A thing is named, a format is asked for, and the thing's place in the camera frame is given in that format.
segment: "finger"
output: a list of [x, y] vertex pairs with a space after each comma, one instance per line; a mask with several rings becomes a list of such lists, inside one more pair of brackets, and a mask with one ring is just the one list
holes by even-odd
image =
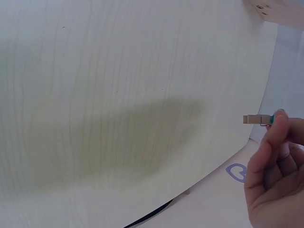
[[289, 130], [289, 121], [287, 114], [279, 110], [275, 114], [275, 120], [271, 128], [266, 132], [262, 142], [267, 142], [272, 148], [272, 154], [268, 161], [267, 167], [271, 168], [276, 165], [278, 158], [278, 148], [286, 140]]
[[249, 160], [244, 183], [245, 197], [248, 206], [252, 205], [252, 203], [266, 191], [263, 184], [263, 176], [270, 155], [271, 146], [264, 142]]
[[284, 111], [275, 114], [275, 120], [271, 128], [266, 132], [262, 143], [266, 143], [271, 148], [271, 155], [266, 164], [263, 176], [263, 184], [266, 190], [270, 189], [283, 176], [276, 163], [279, 147], [284, 143], [289, 129], [288, 116]]
[[298, 144], [290, 142], [288, 144], [290, 155], [299, 169], [304, 164], [304, 151], [299, 147]]
[[283, 143], [278, 149], [278, 158], [276, 161], [283, 177], [290, 175], [298, 170], [298, 167], [290, 155], [289, 143]]
[[304, 145], [304, 119], [290, 118], [289, 124], [288, 140], [299, 145]]
[[277, 164], [265, 170], [263, 176], [263, 185], [265, 190], [269, 190], [275, 183], [282, 179], [282, 173]]
[[290, 195], [295, 190], [295, 185], [291, 183], [294, 183], [296, 177], [297, 172], [294, 172], [277, 182], [274, 187], [269, 189], [262, 197], [255, 201], [255, 205], [261, 205]]

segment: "fingernail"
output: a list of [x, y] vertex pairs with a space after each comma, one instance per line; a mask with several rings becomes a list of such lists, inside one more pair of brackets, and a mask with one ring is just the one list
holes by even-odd
[[271, 116], [271, 119], [270, 119], [270, 123], [273, 124], [274, 120], [275, 120], [275, 116], [276, 116], [276, 113], [278, 111], [283, 111], [285, 112], [285, 110], [283, 108], [279, 108], [272, 116]]
[[275, 111], [274, 116], [276, 115], [276, 113], [277, 113], [278, 111], [283, 111], [283, 112], [285, 112], [285, 110], [284, 110], [283, 108], [280, 108], [280, 109], [278, 109], [277, 111]]

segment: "wooden clothespin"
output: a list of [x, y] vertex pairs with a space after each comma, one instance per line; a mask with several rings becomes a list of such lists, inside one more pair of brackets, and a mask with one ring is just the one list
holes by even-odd
[[274, 122], [274, 117], [274, 115], [244, 115], [243, 123], [270, 126]]
[[304, 7], [293, 0], [248, 0], [265, 21], [304, 31]]

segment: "curved wooden board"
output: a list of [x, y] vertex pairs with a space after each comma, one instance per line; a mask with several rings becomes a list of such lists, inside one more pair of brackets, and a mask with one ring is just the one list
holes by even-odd
[[121, 228], [240, 150], [277, 26], [241, 0], [3, 0], [1, 227]]

